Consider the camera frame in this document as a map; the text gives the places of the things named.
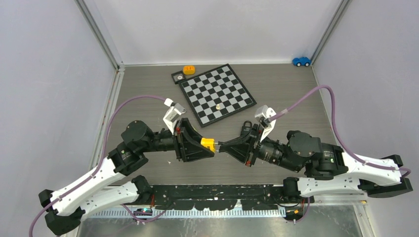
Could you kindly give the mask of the yellow padlock black shackle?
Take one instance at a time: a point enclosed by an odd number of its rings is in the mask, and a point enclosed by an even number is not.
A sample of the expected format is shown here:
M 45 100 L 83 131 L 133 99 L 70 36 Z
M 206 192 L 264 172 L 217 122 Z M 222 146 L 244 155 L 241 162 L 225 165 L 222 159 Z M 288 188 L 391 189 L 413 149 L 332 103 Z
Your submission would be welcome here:
M 200 144 L 206 149 L 215 153 L 215 140 L 213 138 L 202 138 Z

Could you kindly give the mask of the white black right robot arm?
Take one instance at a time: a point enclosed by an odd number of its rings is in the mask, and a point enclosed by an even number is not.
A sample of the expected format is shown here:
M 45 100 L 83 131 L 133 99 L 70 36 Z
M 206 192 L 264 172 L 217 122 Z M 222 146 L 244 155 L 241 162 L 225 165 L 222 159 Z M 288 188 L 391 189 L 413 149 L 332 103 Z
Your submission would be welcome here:
M 391 198 L 413 191 L 410 180 L 401 174 L 399 155 L 381 159 L 355 160 L 342 147 L 323 143 L 299 130 L 287 134 L 287 143 L 262 138 L 256 125 L 235 139 L 222 142 L 219 151 L 250 167 L 256 159 L 298 173 L 304 177 L 283 180 L 279 198 L 297 202 L 303 198 L 331 194 L 366 194 L 370 198 Z

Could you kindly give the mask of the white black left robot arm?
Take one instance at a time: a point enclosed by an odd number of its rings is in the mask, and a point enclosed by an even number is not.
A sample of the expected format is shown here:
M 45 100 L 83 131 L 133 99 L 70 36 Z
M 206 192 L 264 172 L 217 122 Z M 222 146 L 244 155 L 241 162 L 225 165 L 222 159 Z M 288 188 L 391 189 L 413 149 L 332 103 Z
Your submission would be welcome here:
M 159 132 L 153 132 L 146 123 L 135 120 L 121 137 L 123 141 L 77 181 L 60 190 L 39 193 L 46 212 L 46 225 L 55 235 L 72 231 L 88 213 L 108 206 L 133 202 L 147 204 L 153 197 L 153 189 L 141 175 L 119 188 L 102 191 L 144 166 L 148 162 L 145 153 L 175 151 L 177 159 L 192 162 L 211 158 L 215 152 L 214 139 L 200 135 L 187 118 L 175 122 L 174 130 L 162 129 Z

